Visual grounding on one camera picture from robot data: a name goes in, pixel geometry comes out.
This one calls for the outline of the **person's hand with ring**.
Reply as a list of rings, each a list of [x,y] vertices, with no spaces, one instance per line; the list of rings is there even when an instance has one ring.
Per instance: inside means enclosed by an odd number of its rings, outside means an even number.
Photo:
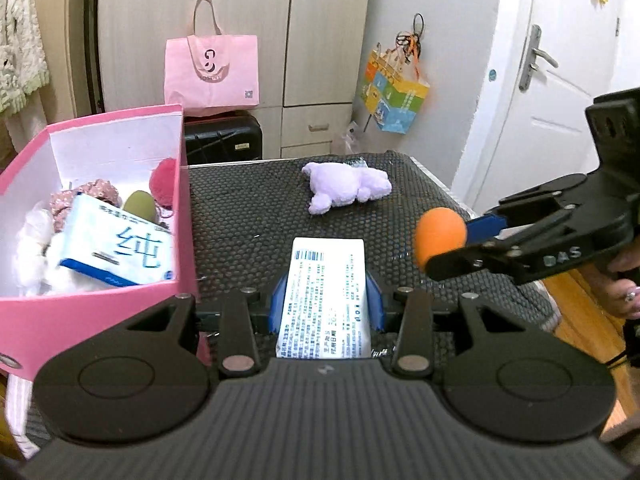
[[[627,248],[608,264],[610,276],[604,285],[604,308],[616,318],[638,320],[639,279],[623,274],[639,269],[639,248]]]

